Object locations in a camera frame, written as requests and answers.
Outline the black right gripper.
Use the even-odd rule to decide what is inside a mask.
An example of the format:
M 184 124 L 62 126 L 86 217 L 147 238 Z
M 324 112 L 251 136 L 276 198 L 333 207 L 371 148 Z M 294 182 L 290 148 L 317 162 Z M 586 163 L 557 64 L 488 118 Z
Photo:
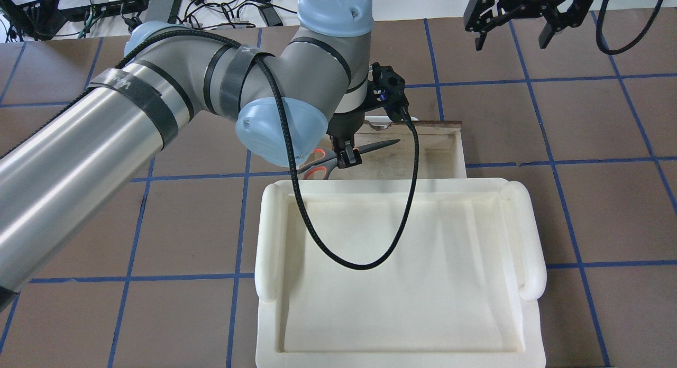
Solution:
M 594 0 L 469 0 L 463 14 L 465 31 L 475 32 L 475 49 L 483 50 L 489 31 L 516 19 L 545 18 L 538 37 L 540 49 L 564 28 L 577 27 Z

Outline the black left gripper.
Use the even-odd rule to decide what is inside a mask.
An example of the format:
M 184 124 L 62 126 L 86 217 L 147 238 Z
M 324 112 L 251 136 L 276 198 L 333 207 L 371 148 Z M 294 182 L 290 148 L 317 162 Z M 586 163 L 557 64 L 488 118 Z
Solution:
M 365 121 L 365 111 L 357 109 L 346 113 L 334 113 L 328 123 L 326 134 L 331 137 L 332 151 L 339 169 L 362 163 L 360 151 L 354 147 L 354 135 Z

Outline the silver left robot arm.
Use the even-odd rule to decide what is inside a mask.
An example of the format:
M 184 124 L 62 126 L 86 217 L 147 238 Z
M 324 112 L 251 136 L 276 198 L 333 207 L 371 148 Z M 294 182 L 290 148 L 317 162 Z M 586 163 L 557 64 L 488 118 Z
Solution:
M 2 156 L 2 308 L 200 111 L 234 121 L 269 163 L 305 163 L 332 117 L 365 98 L 372 8 L 298 0 L 279 56 L 178 24 L 137 28 L 116 67 Z

